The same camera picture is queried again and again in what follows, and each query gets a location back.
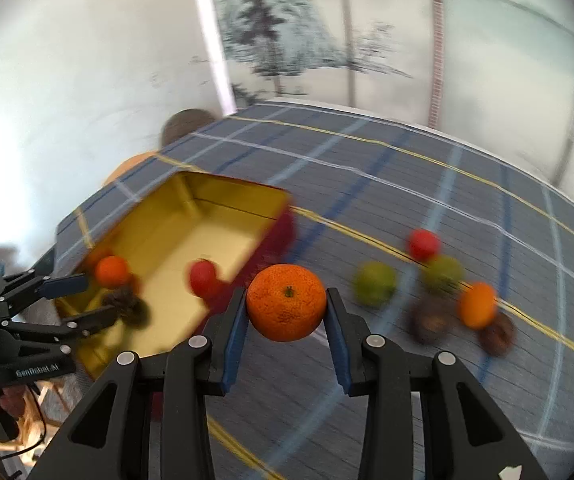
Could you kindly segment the smooth orange fruit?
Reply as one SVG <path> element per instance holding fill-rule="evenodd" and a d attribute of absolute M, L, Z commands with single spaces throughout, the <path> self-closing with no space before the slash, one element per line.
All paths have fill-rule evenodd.
<path fill-rule="evenodd" d="M 482 330 L 496 318 L 496 291 L 482 282 L 470 285 L 458 300 L 458 318 L 471 330 Z"/>

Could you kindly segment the textured orange mandarin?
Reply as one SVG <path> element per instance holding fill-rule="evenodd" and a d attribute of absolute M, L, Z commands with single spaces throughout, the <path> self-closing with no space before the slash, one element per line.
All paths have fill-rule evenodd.
<path fill-rule="evenodd" d="M 246 292 L 250 322 L 265 338 L 292 342 L 308 337 L 322 322 L 326 289 L 310 270 L 274 264 L 259 272 Z"/>

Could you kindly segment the orange round stool seat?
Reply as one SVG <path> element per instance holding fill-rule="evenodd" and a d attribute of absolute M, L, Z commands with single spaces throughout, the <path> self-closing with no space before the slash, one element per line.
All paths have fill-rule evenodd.
<path fill-rule="evenodd" d="M 121 164 L 118 167 L 116 167 L 116 169 L 113 170 L 112 173 L 109 174 L 109 176 L 106 179 L 104 179 L 104 185 L 110 184 L 114 180 L 121 177 L 122 174 L 125 174 L 128 170 L 133 169 L 134 167 L 138 166 L 144 160 L 147 160 L 148 158 L 153 157 L 155 155 L 156 155 L 155 151 L 150 151 L 150 152 L 140 153 L 140 154 L 134 155 L 128 159 L 125 159 L 124 162 L 121 162 Z"/>

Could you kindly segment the red tomato with stem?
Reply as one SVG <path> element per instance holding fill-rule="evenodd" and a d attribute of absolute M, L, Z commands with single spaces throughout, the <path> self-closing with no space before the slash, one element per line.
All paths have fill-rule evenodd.
<path fill-rule="evenodd" d="M 220 288 L 217 267 L 208 259 L 195 260 L 188 269 L 188 283 L 195 296 L 204 300 L 212 298 Z"/>

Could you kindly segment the dark reddish brown passion fruit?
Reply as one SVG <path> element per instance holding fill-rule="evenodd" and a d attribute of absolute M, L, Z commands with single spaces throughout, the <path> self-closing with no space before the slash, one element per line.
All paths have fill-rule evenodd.
<path fill-rule="evenodd" d="M 516 330 L 512 319 L 499 312 L 493 321 L 478 332 L 478 341 L 488 356 L 506 356 L 515 344 Z"/>

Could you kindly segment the gold toffee tin red outside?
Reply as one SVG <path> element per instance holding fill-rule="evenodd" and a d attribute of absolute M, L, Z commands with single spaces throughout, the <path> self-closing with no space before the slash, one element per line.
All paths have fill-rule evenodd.
<path fill-rule="evenodd" d="M 57 229 L 56 275 L 119 256 L 150 312 L 144 328 L 119 321 L 82 342 L 76 356 L 86 374 L 97 378 L 123 350 L 152 356 L 199 332 L 234 288 L 288 252 L 296 234 L 292 203 L 276 186 L 171 169 L 149 182 L 127 174 L 78 206 Z M 207 300 L 188 283 L 198 259 L 211 260 L 220 280 Z"/>

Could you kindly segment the orange mandarin in tin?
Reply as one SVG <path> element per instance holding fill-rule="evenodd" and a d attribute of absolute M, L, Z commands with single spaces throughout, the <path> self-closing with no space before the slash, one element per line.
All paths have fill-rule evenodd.
<path fill-rule="evenodd" d="M 94 276 L 100 287 L 115 289 L 128 284 L 130 268 L 123 258 L 111 255 L 96 263 Z"/>

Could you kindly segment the painted landscape folding screen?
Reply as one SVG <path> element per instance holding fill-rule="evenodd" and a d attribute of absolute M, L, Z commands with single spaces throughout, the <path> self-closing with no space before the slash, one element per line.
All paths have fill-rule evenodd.
<path fill-rule="evenodd" d="M 213 0 L 236 103 L 454 136 L 574 200 L 574 0 Z"/>

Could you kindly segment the small red tomato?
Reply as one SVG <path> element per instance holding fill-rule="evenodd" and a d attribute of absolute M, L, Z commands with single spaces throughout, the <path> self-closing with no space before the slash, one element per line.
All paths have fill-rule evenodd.
<path fill-rule="evenodd" d="M 418 262 L 426 262 L 434 258 L 439 254 L 440 249 L 440 238 L 432 231 L 415 229 L 407 237 L 409 256 Z"/>

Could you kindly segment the round brown woven cushion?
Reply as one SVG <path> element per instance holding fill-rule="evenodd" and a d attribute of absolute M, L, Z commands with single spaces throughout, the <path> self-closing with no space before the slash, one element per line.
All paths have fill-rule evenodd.
<path fill-rule="evenodd" d="M 215 118 L 207 110 L 200 108 L 186 108 L 172 115 L 163 125 L 160 136 L 162 148 L 188 136 L 189 133 L 211 125 Z"/>

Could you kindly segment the wooden stool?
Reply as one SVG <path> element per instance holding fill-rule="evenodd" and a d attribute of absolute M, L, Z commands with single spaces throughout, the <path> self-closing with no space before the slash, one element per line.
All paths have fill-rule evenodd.
<path fill-rule="evenodd" d="M 26 407 L 18 421 L 19 435 L 0 442 L 0 452 L 20 455 L 42 452 L 71 413 L 64 396 L 64 380 L 42 380 L 24 395 Z"/>

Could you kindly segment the dark wrinkled fruit in tin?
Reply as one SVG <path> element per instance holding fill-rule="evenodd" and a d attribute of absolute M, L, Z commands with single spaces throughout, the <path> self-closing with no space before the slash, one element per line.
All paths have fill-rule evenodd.
<path fill-rule="evenodd" d="M 150 321 L 149 307 L 128 286 L 105 292 L 100 304 L 117 308 L 119 319 L 127 327 L 144 328 Z"/>

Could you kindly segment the large green tomato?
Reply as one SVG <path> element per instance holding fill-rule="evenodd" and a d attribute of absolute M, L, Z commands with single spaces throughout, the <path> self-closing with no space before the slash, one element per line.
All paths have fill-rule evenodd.
<path fill-rule="evenodd" d="M 397 290 L 397 272 L 392 266 L 380 261 L 362 264 L 353 278 L 353 296 L 363 307 L 380 308 Z"/>

